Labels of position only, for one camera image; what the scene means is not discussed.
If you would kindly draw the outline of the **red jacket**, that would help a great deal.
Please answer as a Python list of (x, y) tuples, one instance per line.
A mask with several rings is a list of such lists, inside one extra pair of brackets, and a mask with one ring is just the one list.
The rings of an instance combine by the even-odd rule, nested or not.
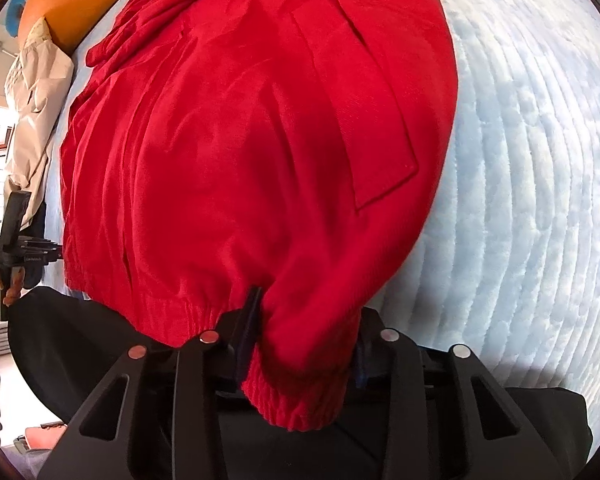
[(329, 425), (448, 149), (440, 0), (130, 0), (86, 62), (60, 149), (66, 284), (172, 347), (259, 287), (246, 397), (272, 425)]

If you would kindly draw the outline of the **black trousers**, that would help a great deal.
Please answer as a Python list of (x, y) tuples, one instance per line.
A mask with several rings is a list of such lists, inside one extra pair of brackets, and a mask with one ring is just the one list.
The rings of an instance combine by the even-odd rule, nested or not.
[[(29, 292), (9, 310), (8, 341), (28, 386), (68, 426), (123, 353), (140, 344), (172, 351), (140, 334), (114, 311), (47, 287)], [(289, 432), (269, 424), (238, 393), (218, 402), (227, 476), (224, 479), (380, 479), (356, 410), (353, 353), (342, 408), (320, 430)], [(584, 467), (592, 444), (585, 400), (562, 388), (504, 388), (554, 454), (562, 478)]]

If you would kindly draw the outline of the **light blue quilted bedspread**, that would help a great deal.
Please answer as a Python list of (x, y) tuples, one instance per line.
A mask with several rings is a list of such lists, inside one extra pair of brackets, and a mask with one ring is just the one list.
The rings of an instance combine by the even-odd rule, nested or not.
[[(86, 57), (62, 107), (53, 164)], [(440, 0), (458, 87), (417, 240), (362, 307), (414, 341), (467, 344), (506, 387), (565, 388), (600, 444), (600, 14), (591, 0)]]

